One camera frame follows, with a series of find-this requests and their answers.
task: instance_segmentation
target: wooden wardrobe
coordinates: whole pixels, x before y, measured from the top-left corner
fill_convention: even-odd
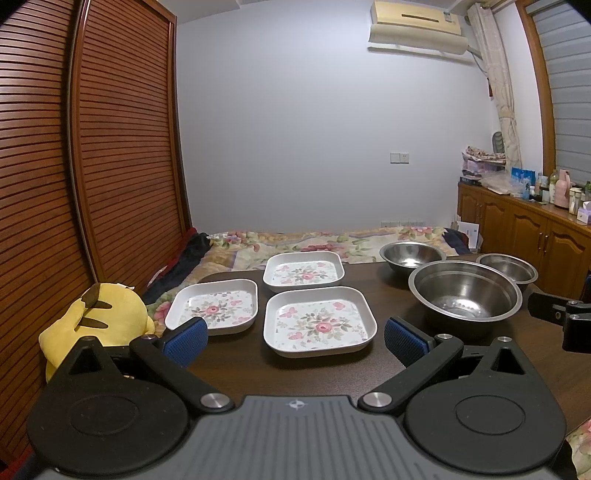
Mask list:
[[[45,383],[39,333],[95,281],[141,294],[190,227],[175,16],[155,0],[20,3],[0,25],[5,463]]]

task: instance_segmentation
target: yellow plush toy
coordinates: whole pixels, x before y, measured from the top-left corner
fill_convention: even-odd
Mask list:
[[[39,335],[46,380],[80,337],[92,335],[103,346],[121,346],[146,333],[154,333],[154,322],[137,293],[121,284],[95,283]]]

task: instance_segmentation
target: wooden table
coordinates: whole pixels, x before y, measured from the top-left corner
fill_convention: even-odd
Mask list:
[[[472,260],[475,256],[462,258]],[[209,346],[190,370],[237,404],[246,394],[346,394],[356,402],[362,394],[404,369],[384,345],[384,323],[390,316],[400,316],[431,335],[441,333],[425,324],[424,307],[409,291],[408,282],[397,280],[386,263],[346,265],[343,285],[365,295],[378,322],[374,341],[357,353],[283,358],[262,338],[265,307],[273,295],[262,282],[262,271],[218,273],[203,281],[233,278],[248,278],[258,284],[259,313],[255,323],[236,335],[210,337]],[[561,328],[534,319],[527,312],[528,291],[521,311],[478,343],[487,345],[501,335],[516,340],[560,403],[570,431],[591,417],[591,355],[562,350]]]

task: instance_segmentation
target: square plate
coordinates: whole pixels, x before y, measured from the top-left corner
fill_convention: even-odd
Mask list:
[[[287,358],[365,347],[378,331],[365,297],[350,287],[286,291],[267,303],[263,338]]]
[[[340,257],[334,252],[293,252],[267,261],[262,277],[271,291],[280,293],[303,288],[334,287],[345,276]]]
[[[228,335],[249,328],[258,313],[258,289],[252,280],[189,285],[178,292],[164,323],[174,330],[193,317],[207,323],[209,335]]]

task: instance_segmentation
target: stainless steel bowl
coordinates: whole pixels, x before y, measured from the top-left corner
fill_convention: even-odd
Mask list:
[[[521,290],[508,277],[466,261],[427,264],[410,275],[408,286],[427,306],[429,323],[462,339],[486,335],[523,302]]]
[[[503,254],[486,254],[479,256],[476,261],[509,277],[517,283],[521,291],[524,291],[527,285],[538,279],[538,271],[535,267],[517,257]]]
[[[379,254],[392,270],[406,275],[418,267],[447,258],[438,248],[421,242],[394,242],[384,245]]]

